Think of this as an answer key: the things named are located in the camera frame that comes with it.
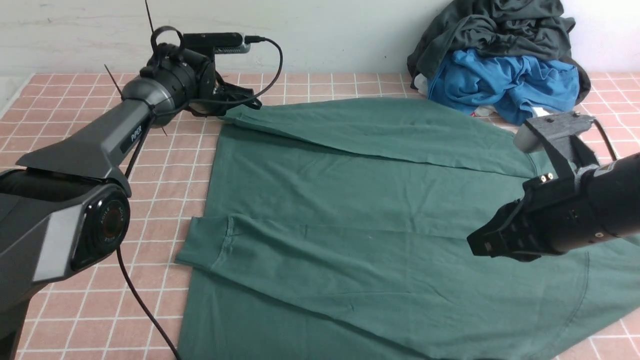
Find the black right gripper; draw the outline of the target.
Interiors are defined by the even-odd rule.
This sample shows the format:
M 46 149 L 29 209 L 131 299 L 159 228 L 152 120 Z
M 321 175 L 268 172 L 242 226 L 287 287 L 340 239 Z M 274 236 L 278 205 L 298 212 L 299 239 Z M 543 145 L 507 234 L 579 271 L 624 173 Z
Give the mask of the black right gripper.
M 595 242 L 595 211 L 574 178 L 552 173 L 522 184 L 521 199 L 501 206 L 467 242 L 474 256 L 532 262 Z

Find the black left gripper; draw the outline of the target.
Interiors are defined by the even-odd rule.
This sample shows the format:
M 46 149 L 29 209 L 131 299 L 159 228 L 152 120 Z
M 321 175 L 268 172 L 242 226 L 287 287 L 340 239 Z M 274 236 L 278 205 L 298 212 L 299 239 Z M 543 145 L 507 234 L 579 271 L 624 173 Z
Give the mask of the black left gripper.
M 238 106 L 237 102 L 250 109 L 260 110 L 263 103 L 253 99 L 254 95 L 254 89 L 226 82 L 217 71 L 207 70 L 199 78 L 198 116 L 224 116 L 227 111 Z

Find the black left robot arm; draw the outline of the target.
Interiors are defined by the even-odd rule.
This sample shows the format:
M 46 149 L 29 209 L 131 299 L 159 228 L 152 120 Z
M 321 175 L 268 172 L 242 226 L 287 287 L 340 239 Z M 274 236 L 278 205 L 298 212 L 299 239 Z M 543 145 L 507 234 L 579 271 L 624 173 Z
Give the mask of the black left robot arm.
M 1 173 L 1 358 L 13 360 L 32 297 L 109 258 L 130 227 L 121 164 L 151 129 L 183 110 L 217 116 L 241 98 L 215 68 L 237 47 L 154 43 L 121 102 L 66 139 L 28 152 Z

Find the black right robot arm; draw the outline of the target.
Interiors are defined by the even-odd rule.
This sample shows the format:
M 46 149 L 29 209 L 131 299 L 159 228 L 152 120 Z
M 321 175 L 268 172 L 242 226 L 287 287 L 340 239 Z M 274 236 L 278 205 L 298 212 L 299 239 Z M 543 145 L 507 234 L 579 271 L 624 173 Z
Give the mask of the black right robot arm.
M 551 173 L 522 185 L 521 199 L 501 206 L 467 237 L 474 256 L 532 262 L 639 233 L 639 155 Z

